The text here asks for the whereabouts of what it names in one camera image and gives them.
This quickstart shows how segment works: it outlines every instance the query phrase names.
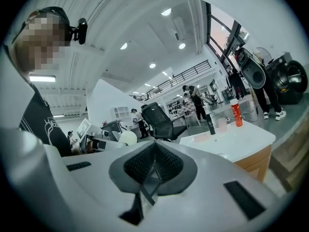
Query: office chair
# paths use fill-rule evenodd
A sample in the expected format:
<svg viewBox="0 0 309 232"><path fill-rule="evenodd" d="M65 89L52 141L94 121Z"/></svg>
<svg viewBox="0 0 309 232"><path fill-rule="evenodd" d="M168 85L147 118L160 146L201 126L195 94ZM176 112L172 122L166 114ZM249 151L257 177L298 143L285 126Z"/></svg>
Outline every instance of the office chair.
<svg viewBox="0 0 309 232"><path fill-rule="evenodd" d="M186 126L174 127L173 122L156 102L143 107L141 115L148 125L152 125L155 139L176 140L187 129Z"/></svg>

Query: orange bottle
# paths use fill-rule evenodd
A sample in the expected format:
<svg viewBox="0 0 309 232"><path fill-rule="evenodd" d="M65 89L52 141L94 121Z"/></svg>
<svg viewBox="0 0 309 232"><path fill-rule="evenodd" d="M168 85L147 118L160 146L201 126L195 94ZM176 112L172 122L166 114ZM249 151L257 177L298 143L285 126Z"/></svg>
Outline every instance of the orange bottle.
<svg viewBox="0 0 309 232"><path fill-rule="evenodd" d="M234 118L235 118L235 124L237 127L240 127L242 126L242 116L241 116L241 111L240 111L238 101L237 99L232 99L230 103L231 103Z"/></svg>

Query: wooden cabinet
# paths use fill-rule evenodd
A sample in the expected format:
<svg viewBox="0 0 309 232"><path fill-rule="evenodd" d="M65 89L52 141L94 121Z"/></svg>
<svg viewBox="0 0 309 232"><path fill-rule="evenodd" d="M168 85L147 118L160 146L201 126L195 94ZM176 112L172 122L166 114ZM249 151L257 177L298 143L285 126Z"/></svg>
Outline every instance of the wooden cabinet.
<svg viewBox="0 0 309 232"><path fill-rule="evenodd" d="M268 169L270 155L271 145L247 158L235 162L235 164L246 170L252 178L263 182Z"/></svg>

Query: white table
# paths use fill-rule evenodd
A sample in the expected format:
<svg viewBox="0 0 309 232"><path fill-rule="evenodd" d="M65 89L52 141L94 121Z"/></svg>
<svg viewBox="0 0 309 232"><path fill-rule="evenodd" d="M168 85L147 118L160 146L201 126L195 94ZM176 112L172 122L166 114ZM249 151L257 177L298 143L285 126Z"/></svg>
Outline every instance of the white table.
<svg viewBox="0 0 309 232"><path fill-rule="evenodd" d="M228 124L225 132L216 129L215 135L207 131L183 137L180 144L219 155L262 181L269 165L271 145L275 140L274 134L243 121L241 127L236 127L235 122Z"/></svg>

